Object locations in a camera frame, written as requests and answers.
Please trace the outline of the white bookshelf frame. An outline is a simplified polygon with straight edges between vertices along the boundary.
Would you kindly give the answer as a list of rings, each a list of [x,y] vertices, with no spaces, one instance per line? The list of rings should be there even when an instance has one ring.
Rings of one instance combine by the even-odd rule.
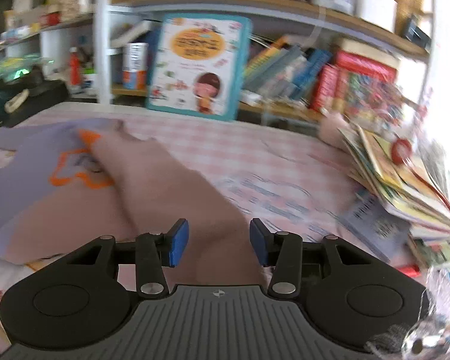
[[[99,101],[111,102],[110,35],[114,24],[125,20],[160,21],[170,13],[205,13],[243,16],[256,34],[295,33],[307,36],[312,47],[333,34],[367,43],[407,60],[398,70],[399,86],[417,104],[424,102],[431,54],[426,49],[377,25],[345,13],[317,7],[303,0],[97,0],[96,53],[100,74]]]

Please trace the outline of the pink plush toy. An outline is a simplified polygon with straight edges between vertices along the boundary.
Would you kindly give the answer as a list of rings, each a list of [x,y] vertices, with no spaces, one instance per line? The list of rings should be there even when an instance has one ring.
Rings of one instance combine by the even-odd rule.
[[[321,119],[318,130],[320,141],[339,150],[345,149],[341,130],[351,131],[349,123],[339,112],[332,112]]]

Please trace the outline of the red round yo-yo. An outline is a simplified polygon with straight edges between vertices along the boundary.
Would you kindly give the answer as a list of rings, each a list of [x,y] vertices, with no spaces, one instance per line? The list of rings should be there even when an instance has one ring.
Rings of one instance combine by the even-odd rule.
[[[405,138],[398,138],[393,142],[390,156],[395,165],[407,165],[413,155],[412,144]]]

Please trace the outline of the red tassel ornament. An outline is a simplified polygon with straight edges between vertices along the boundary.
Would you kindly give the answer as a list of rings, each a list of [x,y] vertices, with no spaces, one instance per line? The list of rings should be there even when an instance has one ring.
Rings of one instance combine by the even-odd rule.
[[[72,86],[80,86],[80,60],[78,56],[78,49],[76,47],[70,48],[70,84]]]

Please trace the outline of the stack of books on table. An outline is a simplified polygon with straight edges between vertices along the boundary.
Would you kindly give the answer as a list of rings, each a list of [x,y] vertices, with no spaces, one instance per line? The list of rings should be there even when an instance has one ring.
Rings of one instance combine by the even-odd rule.
[[[418,263],[427,268],[449,264],[450,202],[433,183],[421,158],[413,151],[410,162],[398,166],[390,156],[397,138],[388,141],[359,126],[340,133],[358,173],[382,207],[410,223],[408,245]]]

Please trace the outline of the white usmile box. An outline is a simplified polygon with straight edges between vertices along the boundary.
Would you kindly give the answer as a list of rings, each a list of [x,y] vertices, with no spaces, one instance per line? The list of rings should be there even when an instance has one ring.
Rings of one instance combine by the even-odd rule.
[[[122,59],[122,82],[126,89],[145,89],[147,59],[147,43],[135,42],[125,45]]]

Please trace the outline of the leaning row of blue books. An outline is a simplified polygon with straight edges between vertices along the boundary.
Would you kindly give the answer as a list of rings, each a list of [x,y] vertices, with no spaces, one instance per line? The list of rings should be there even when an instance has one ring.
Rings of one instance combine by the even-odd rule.
[[[244,69],[241,102],[251,106],[261,100],[303,98],[332,59],[331,51],[309,47],[309,39],[300,35],[285,34],[272,43],[257,37],[252,41],[263,49]]]

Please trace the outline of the white wristwatch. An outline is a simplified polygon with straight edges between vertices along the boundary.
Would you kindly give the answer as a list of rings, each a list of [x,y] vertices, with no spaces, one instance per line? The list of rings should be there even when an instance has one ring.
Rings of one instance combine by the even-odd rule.
[[[7,114],[12,114],[17,111],[18,108],[23,105],[24,102],[28,99],[30,91],[26,88],[19,94],[15,95],[8,102],[4,104],[4,110]]]

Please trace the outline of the red dictionary books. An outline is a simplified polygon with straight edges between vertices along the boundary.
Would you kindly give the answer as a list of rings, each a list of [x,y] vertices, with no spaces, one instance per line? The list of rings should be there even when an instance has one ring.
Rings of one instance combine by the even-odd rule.
[[[395,66],[356,53],[315,49],[307,59],[312,85],[308,108],[325,114],[338,111],[350,118],[396,119],[401,105],[394,83]]]

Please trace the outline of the teal children's picture book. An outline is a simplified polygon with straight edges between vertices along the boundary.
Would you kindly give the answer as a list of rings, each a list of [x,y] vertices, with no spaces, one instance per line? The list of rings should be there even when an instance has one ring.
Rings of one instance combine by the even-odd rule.
[[[242,16],[163,16],[147,108],[206,119],[236,118],[252,23]]]

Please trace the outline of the black case on left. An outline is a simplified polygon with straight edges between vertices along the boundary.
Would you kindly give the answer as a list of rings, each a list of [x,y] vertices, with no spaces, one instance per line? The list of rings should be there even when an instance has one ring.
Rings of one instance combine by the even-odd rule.
[[[68,88],[62,80],[46,80],[42,84],[29,88],[26,100],[17,110],[8,113],[5,104],[23,92],[22,85],[3,85],[0,88],[0,125],[14,127],[24,120],[49,109],[70,98]]]

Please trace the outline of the pink and lilac sweater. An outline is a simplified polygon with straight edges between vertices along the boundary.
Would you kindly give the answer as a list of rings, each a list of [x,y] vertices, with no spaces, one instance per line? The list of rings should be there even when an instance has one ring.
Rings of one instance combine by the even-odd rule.
[[[111,235],[130,241],[168,231],[189,237],[169,284],[264,284],[241,213],[204,176],[119,119],[0,127],[0,258],[22,265]]]

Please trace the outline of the white storage box on shelf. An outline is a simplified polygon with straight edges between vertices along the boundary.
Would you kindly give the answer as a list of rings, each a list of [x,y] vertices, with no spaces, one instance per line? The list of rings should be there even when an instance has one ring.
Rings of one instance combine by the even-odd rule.
[[[354,15],[391,33],[395,30],[395,0],[356,0]]]

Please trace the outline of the iridescent wrapped bundle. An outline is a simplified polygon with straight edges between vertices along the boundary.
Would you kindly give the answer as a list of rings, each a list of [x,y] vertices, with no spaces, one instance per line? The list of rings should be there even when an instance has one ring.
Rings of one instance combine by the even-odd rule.
[[[52,58],[41,57],[38,54],[5,58],[0,61],[0,80],[8,83],[29,74],[34,66],[42,67],[53,63]]]

